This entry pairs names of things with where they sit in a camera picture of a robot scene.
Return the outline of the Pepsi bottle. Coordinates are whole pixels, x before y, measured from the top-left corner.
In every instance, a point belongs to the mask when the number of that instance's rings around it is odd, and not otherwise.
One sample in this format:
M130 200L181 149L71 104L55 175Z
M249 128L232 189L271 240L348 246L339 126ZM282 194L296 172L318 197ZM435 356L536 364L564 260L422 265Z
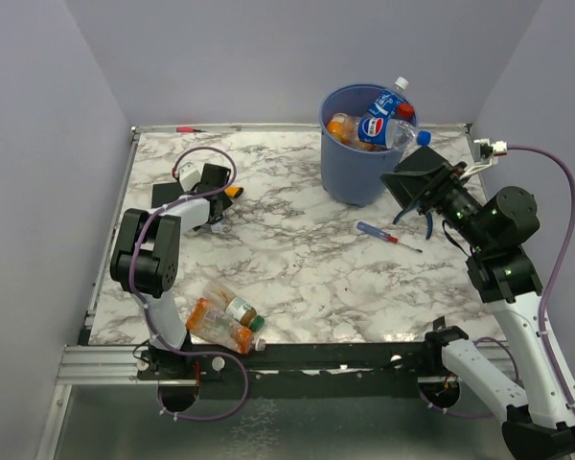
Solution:
M395 151L404 151L411 145L426 147L432 138L429 131L392 118L361 118L356 134L360 142Z

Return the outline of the red cap tea bottle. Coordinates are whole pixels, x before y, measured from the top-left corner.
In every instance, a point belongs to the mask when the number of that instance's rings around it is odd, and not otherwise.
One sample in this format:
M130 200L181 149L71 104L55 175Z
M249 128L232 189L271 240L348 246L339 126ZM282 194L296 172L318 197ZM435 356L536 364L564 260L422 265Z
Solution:
M397 105L394 113L394 118L396 120L402 120L408 123L412 123L414 115L415 115L414 107L410 103L402 102Z

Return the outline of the blue label water bottle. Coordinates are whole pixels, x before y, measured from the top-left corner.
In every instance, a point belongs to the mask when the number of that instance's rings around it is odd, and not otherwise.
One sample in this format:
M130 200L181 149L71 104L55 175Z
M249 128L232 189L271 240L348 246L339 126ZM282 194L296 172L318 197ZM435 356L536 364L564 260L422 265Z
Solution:
M367 108L364 116L369 118L392 118L399 104L405 102L405 91L409 81L398 77L391 88L382 90Z

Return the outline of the small orange juice bottle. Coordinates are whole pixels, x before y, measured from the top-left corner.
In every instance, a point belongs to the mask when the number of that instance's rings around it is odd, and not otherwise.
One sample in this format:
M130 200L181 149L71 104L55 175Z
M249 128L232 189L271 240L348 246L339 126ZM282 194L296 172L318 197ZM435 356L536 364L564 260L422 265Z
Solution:
M339 143L362 150L362 143L359 141L357 134L358 123L358 117L339 112L332 116L326 128Z

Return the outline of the green cap bottle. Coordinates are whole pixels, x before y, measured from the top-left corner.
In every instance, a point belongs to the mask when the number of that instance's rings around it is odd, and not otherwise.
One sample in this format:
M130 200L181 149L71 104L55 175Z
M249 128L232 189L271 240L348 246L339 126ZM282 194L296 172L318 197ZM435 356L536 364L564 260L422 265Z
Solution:
M209 281L203 288L202 297L253 333L265 324L265 319L252 305L220 281Z

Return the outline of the orange bottle white cap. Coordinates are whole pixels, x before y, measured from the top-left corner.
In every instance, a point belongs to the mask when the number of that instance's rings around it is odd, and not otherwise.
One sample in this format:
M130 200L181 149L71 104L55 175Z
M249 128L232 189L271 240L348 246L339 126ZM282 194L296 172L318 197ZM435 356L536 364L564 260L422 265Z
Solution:
M195 303L186 321L186 328L192 335L206 342L241 355L252 351L261 352L266 348L262 338L204 298L199 298Z

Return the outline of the small clear crushed bottle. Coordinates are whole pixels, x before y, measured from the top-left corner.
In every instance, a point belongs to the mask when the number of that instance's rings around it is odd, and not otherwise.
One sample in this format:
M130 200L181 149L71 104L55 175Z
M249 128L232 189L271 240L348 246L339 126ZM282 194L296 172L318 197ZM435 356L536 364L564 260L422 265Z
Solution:
M213 223L208 223L206 228L212 234L223 235L231 230L231 225L226 218L223 218Z

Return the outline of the orange bottle front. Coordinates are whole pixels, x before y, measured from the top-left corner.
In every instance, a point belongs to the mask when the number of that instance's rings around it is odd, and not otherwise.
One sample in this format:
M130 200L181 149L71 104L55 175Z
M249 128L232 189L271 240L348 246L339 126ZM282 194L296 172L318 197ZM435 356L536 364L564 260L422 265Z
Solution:
M343 118L332 118L327 124L327 131L342 144L349 141L350 123Z

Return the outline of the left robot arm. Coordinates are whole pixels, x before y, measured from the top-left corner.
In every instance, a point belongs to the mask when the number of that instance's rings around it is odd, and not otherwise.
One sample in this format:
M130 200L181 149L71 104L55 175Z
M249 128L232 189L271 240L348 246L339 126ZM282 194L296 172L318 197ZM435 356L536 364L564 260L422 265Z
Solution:
M206 163L172 170L173 182L153 187L149 210L125 210L109 264L110 278L142 311L149 333L146 359L153 371L178 379L193 367L191 335L172 293L181 237L219 222L232 205L225 190L234 169Z

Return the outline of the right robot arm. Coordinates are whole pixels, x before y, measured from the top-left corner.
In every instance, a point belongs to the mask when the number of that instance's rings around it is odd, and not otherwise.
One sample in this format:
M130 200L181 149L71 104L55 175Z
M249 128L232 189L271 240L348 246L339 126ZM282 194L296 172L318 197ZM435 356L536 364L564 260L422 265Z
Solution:
M561 459L575 454L575 379L547 314L551 284L543 284L523 245L540 228L534 196L505 187L487 203L475 199L469 178L494 166L514 146L476 141L479 159L455 165L422 147L380 180L405 210L434 211L470 246L471 284L507 339L521 375L511 381L458 328L428 333L421 351L433 375L461 379L501 425L516 459Z

